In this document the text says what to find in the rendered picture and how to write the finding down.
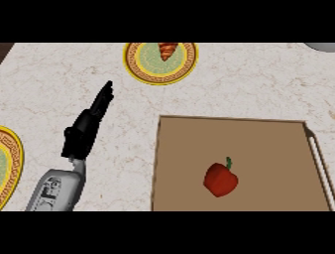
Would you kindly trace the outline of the brown wooden tray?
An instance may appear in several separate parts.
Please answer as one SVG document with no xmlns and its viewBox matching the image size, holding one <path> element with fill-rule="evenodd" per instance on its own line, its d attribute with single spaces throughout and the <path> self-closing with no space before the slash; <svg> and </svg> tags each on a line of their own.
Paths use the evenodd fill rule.
<svg viewBox="0 0 335 254">
<path fill-rule="evenodd" d="M 207 170 L 234 162 L 240 186 L 217 197 Z M 335 210 L 315 133 L 303 121 L 163 116 L 154 210 Z"/>
</svg>

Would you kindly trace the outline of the red bell pepper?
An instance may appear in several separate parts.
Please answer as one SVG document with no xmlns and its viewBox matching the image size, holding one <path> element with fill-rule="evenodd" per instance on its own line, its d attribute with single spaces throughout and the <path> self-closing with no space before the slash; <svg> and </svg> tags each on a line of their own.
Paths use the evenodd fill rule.
<svg viewBox="0 0 335 254">
<path fill-rule="evenodd" d="M 228 163 L 216 163 L 207 170 L 204 186 L 216 197 L 226 196 L 240 185 L 240 177 L 232 172 L 234 160 L 228 158 Z"/>
</svg>

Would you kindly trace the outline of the orange carrot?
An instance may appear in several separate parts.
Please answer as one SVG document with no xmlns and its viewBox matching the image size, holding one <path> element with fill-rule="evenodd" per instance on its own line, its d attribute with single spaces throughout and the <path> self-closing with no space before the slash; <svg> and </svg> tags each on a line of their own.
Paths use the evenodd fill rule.
<svg viewBox="0 0 335 254">
<path fill-rule="evenodd" d="M 164 62 L 167 62 L 176 52 L 179 44 L 178 43 L 160 43 L 158 47 L 160 47 L 161 59 Z"/>
</svg>

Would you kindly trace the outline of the grey round object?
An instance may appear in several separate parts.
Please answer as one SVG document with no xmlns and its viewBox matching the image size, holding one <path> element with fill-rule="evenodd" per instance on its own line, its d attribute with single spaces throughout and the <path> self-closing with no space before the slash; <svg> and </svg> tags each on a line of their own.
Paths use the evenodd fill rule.
<svg viewBox="0 0 335 254">
<path fill-rule="evenodd" d="M 307 43 L 307 47 L 324 53 L 335 53 L 335 43 Z"/>
</svg>

